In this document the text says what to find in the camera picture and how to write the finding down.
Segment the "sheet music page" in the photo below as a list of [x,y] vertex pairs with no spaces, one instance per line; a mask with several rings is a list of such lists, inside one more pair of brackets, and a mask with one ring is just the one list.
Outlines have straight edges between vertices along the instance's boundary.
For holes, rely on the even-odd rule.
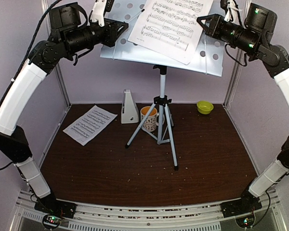
[[108,112],[95,105],[65,128],[63,132],[84,146],[105,129],[116,117],[117,114]]
[[212,0],[148,0],[128,41],[188,65],[196,52]]

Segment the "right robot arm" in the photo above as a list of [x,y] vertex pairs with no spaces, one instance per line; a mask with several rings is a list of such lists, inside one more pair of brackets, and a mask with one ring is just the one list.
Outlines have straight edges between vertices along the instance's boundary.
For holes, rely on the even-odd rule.
[[[289,54],[281,45],[272,45],[277,14],[265,7],[251,3],[244,25],[228,22],[219,14],[197,18],[205,34],[226,42],[232,48],[244,51],[249,61],[261,60],[270,77],[282,91],[289,107]],[[242,192],[240,199],[221,204],[225,217],[260,209],[260,196],[289,174],[289,136],[281,152],[269,167],[255,178]]]

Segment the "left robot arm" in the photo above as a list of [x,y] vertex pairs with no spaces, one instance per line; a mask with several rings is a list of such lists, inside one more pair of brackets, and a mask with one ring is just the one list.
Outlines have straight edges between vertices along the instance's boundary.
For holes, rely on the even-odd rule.
[[113,47],[128,24],[106,19],[111,0],[97,0],[90,14],[76,2],[59,5],[56,1],[44,13],[51,32],[46,40],[31,42],[25,57],[0,101],[0,150],[23,175],[33,190],[36,209],[56,216],[73,212],[75,205],[56,199],[33,159],[24,130],[17,121],[37,86],[66,58],[73,63],[97,44]]

